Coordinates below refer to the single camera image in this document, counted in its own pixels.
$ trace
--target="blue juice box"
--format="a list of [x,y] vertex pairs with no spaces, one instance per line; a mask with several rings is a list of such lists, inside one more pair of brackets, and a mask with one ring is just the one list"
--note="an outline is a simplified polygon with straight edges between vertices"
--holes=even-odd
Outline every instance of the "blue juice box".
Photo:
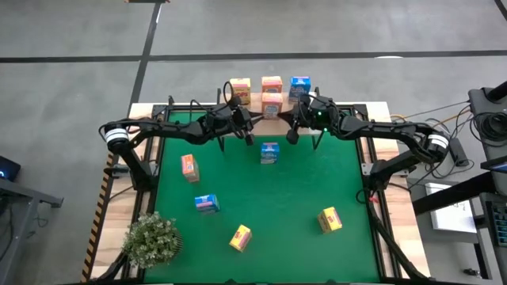
[[196,208],[201,213],[212,214],[220,211],[219,201],[216,199],[215,194],[196,197],[195,201]]
[[278,142],[263,142],[261,145],[261,164],[272,164],[278,161],[280,146]]
[[288,91],[288,100],[290,102],[297,102],[301,94],[310,92],[310,77],[309,76],[293,76],[291,77],[291,89]]

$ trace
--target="wooden table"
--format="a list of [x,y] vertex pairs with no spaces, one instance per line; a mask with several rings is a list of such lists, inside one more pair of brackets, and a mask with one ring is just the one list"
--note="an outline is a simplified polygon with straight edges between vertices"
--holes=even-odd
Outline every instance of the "wooden table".
[[[288,103],[287,94],[284,95],[284,107],[282,112],[292,108]],[[252,105],[250,111],[261,112],[260,94],[252,93]],[[390,122],[391,117],[386,102],[337,102],[339,105],[364,104],[367,106],[368,117],[370,120],[378,122]],[[140,118],[151,116],[152,103],[133,104],[129,117]],[[258,123],[253,133],[255,135],[278,135],[286,133],[288,125],[281,120],[263,120]],[[300,129],[300,134],[309,134],[307,129]],[[378,159],[391,159],[398,155],[398,145],[394,140],[373,139],[376,155]],[[146,142],[139,145],[135,151],[142,157],[145,153]],[[158,138],[155,138],[152,145],[151,157],[155,158],[158,149]],[[367,162],[369,161],[368,148],[363,143],[363,152]],[[106,165],[111,165],[115,158],[109,155]],[[391,182],[406,186],[406,180],[401,177],[392,177]],[[130,189],[113,200],[107,202],[106,197],[122,191],[132,186],[130,178],[119,178],[113,180],[105,175],[101,182],[101,190],[97,201],[97,208],[93,220],[90,242],[86,250],[85,265],[82,270],[81,281],[87,281],[89,278],[96,278],[103,274],[109,265],[115,260],[121,251],[124,235],[128,231],[131,224],[132,213],[134,211],[136,192]],[[144,194],[141,212],[147,208],[149,193]],[[394,238],[403,252],[407,255],[414,266],[426,276],[429,276],[429,268],[425,257],[425,251],[422,245],[421,236],[417,227],[416,217],[410,194],[400,188],[389,186],[385,191],[387,207],[391,219]],[[390,266],[390,255],[387,246],[381,242],[384,257],[384,264],[388,276],[392,276],[392,268]]]

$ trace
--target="yellow and black hazard tape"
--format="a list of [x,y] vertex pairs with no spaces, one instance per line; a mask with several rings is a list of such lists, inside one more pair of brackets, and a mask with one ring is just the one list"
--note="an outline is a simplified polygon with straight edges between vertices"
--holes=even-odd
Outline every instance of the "yellow and black hazard tape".
[[[118,158],[112,154],[108,154],[106,167],[112,167]],[[101,236],[102,225],[104,224],[105,210],[107,209],[107,199],[111,194],[112,177],[104,173],[101,182],[101,192],[98,195],[97,207],[95,208],[95,216],[93,217],[92,229],[90,239],[88,240],[88,247],[86,249],[85,264],[82,269],[81,282],[86,282],[90,279],[92,273],[93,262],[97,254],[97,246],[99,237]]]

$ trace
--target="juice box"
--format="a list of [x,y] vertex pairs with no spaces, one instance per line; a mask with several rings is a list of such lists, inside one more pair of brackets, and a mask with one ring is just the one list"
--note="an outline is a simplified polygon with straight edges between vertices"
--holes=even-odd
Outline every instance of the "juice box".
[[181,156],[181,171],[187,181],[191,183],[199,181],[199,166],[193,155],[186,154]]
[[282,110],[284,98],[281,93],[262,94],[262,113],[265,119],[278,119],[277,115]]
[[261,164],[272,164],[278,162],[280,146],[278,142],[263,142],[261,144]]
[[232,78],[229,82],[234,90],[234,96],[241,99],[241,104],[250,104],[250,78]]
[[291,89],[288,91],[288,99],[290,102],[297,102],[301,94],[310,92],[309,76],[293,76],[291,77]]
[[280,76],[263,76],[262,93],[282,93],[282,78]]
[[203,214],[212,214],[220,211],[219,201],[215,194],[196,197],[196,208]]
[[229,242],[229,245],[239,250],[240,252],[243,252],[251,238],[252,232],[250,229],[244,225],[240,225],[236,231],[236,234],[234,234],[232,237],[231,242]]
[[318,214],[317,219],[324,234],[341,229],[342,224],[340,217],[338,217],[338,213],[334,207],[328,207],[322,210],[322,212]]

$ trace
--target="yellow juice box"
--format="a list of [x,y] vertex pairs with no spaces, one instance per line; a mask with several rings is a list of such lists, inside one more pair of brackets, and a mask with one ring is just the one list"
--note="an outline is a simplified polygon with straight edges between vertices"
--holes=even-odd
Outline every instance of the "yellow juice box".
[[250,78],[231,78],[229,82],[234,90],[234,96],[241,99],[241,104],[250,104]]
[[338,217],[338,213],[334,207],[328,207],[322,210],[322,212],[318,214],[317,219],[324,234],[339,230],[342,227],[340,217]]
[[282,93],[282,78],[280,76],[263,76],[262,93]]
[[199,166],[191,154],[181,156],[181,171],[189,182],[199,181]]
[[250,229],[244,225],[240,225],[236,231],[236,234],[234,234],[232,237],[231,242],[229,242],[229,245],[239,250],[240,252],[243,252],[246,245],[248,244],[248,241],[250,241],[251,238],[252,232]]
[[277,119],[277,115],[282,111],[284,98],[281,93],[263,93],[262,94],[262,114],[265,119]]

